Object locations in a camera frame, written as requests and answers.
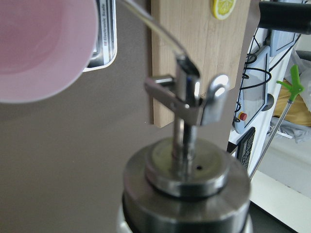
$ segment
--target metal base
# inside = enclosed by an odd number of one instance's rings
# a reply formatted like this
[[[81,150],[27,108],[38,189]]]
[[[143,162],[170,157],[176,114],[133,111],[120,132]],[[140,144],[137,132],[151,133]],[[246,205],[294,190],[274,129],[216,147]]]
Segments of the metal base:
[[[139,232],[136,232],[136,229],[132,230],[129,227],[124,217],[122,205],[120,206],[119,211],[118,211],[116,232],[117,233],[139,233]],[[247,215],[247,220],[241,233],[253,233],[252,219],[249,214]]]
[[[250,183],[237,160],[229,154],[225,156],[229,164],[227,181],[217,194],[208,198],[176,198],[147,181],[145,160],[151,148],[137,152],[124,171],[124,212],[140,233],[240,233],[244,229]]]
[[[146,176],[159,190],[175,197],[207,197],[226,183],[230,160],[225,151],[202,139],[186,164],[172,157],[173,140],[163,139],[146,154]]]

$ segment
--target wooden board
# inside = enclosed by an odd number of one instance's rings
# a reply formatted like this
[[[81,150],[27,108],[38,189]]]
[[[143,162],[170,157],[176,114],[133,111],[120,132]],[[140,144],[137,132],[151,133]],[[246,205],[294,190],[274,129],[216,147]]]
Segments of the wooden board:
[[[201,74],[201,96],[209,80],[224,73],[235,86],[250,0],[237,0],[229,18],[212,14],[212,0],[151,0],[151,14],[186,48]],[[175,76],[175,58],[170,48],[152,33],[153,75]],[[154,124],[163,127],[173,121],[173,113],[153,102]]]

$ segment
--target black handle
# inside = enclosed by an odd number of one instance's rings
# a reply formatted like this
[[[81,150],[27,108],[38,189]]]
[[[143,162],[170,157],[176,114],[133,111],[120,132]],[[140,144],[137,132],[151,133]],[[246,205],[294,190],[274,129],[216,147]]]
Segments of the black handle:
[[[311,34],[311,4],[261,1],[259,28]]]

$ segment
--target green plastic clip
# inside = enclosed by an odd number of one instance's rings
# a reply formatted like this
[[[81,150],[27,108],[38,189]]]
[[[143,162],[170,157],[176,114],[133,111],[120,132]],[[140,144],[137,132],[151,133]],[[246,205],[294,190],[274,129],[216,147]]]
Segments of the green plastic clip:
[[[286,89],[289,90],[289,92],[291,93],[289,100],[294,102],[298,94],[303,92],[304,90],[303,85],[300,84],[299,71],[297,65],[292,66],[291,76],[292,76],[292,85],[289,85],[281,81],[277,81],[276,83],[283,85]]]

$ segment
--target metal rod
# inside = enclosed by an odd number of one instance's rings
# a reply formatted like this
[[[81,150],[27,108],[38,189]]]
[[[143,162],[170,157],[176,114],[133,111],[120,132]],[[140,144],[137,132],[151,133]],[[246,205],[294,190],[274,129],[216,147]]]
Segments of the metal rod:
[[[159,37],[162,38],[171,47],[177,59],[182,59],[188,56],[185,48],[137,3],[132,0],[119,1],[122,2],[132,13],[134,13],[134,15],[147,24],[149,28],[156,32]]]
[[[168,33],[154,18],[132,0],[119,0],[147,26],[156,32],[173,50],[176,56],[176,98],[182,100],[189,107],[199,104],[200,74],[195,65],[188,58],[186,50]],[[195,155],[197,137],[196,126],[191,126],[183,119],[175,116],[173,133],[173,162],[179,167],[182,175],[187,175],[191,160]]]
[[[261,164],[262,159],[263,159],[264,155],[266,154],[266,152],[267,152],[267,150],[268,150],[268,147],[270,146],[270,144],[271,144],[271,142],[272,142],[272,139],[273,139],[274,136],[276,135],[277,130],[279,129],[280,125],[282,124],[282,122],[283,122],[283,120],[284,120],[284,118],[285,118],[287,112],[289,111],[289,109],[290,109],[292,103],[293,103],[293,101],[290,101],[290,100],[287,101],[287,105],[285,106],[285,108],[284,108],[284,110],[283,110],[281,116],[279,117],[279,119],[278,119],[278,121],[277,121],[277,124],[274,126],[273,130],[272,130],[272,131],[270,132],[270,134],[268,135],[269,140],[268,140],[267,144],[265,145],[263,151],[261,152],[260,157],[259,157],[257,163],[255,164],[255,167],[254,167],[252,173],[251,173],[250,176],[249,176],[250,179],[252,179],[253,176],[255,175],[255,172],[257,171],[259,165]]]

